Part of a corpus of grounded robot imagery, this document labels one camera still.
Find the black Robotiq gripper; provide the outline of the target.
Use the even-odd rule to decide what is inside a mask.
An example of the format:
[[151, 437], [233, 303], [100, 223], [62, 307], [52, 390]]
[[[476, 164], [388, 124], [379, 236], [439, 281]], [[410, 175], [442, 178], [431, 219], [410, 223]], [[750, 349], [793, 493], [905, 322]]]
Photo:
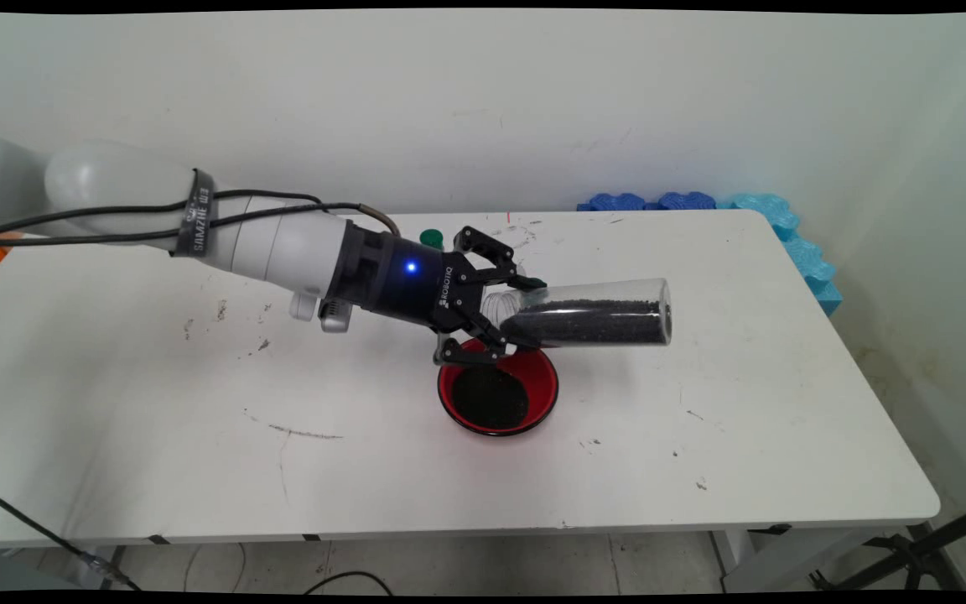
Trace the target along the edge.
[[[491, 267], [473, 267], [469, 255]], [[444, 253], [348, 222], [327, 297], [433, 330], [437, 366], [495, 366], [522, 349], [538, 349], [539, 340], [517, 326], [471, 315], [478, 312], [482, 286], [494, 285], [548, 287], [522, 274], [510, 246], [471, 226], [454, 237], [454, 252]]]

